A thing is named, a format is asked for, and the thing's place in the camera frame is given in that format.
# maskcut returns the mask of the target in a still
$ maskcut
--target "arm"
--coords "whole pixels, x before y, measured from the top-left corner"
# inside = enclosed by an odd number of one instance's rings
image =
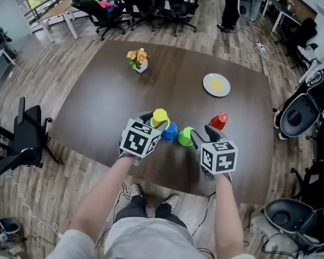
[[[126,156],[114,163],[105,177],[80,203],[70,229],[80,230],[96,242],[133,161],[134,157]]]
[[[244,253],[242,229],[232,184],[224,175],[216,175],[215,241],[220,259]]]

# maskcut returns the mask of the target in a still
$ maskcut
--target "white shoe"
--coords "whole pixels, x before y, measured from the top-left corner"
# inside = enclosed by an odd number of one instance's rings
[[[274,128],[276,128],[276,130],[278,130],[280,127],[278,127],[276,125],[276,118],[277,118],[277,115],[279,115],[280,111],[277,110],[275,113],[274,113]]]
[[[133,198],[134,196],[142,196],[141,195],[141,189],[140,186],[138,184],[132,184],[130,187],[130,195],[131,198]]]
[[[169,198],[163,203],[168,203],[172,207],[172,209],[174,209],[179,203],[179,195],[173,194],[169,196]]]
[[[279,140],[286,140],[286,139],[288,139],[288,138],[283,137],[281,132],[277,135],[277,137],[278,137]]]

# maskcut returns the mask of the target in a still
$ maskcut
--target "plate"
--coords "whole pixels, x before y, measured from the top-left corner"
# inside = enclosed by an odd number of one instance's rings
[[[231,85],[229,81],[220,74],[208,74],[203,79],[205,90],[216,97],[224,97],[229,94]]]

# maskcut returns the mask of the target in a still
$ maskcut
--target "blue cup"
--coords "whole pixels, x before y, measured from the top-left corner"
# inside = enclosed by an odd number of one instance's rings
[[[162,132],[161,137],[166,141],[175,141],[178,139],[178,127],[177,124],[171,122],[169,128]]]

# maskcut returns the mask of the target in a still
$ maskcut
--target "dark brown table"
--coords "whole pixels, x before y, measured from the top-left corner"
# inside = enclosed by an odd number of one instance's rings
[[[151,60],[144,73],[131,69],[130,50],[143,47]],[[231,84],[229,95],[205,92],[203,77],[219,73]],[[107,41],[85,68],[51,129],[51,137],[70,149],[112,166],[127,121],[137,113],[164,108],[181,131],[186,126],[206,136],[204,125],[219,112],[238,147],[232,173],[237,202],[263,204],[273,151],[272,102],[268,77],[206,54],[163,45]],[[213,193],[195,159],[195,149],[160,140],[155,151],[130,174],[195,195]]]

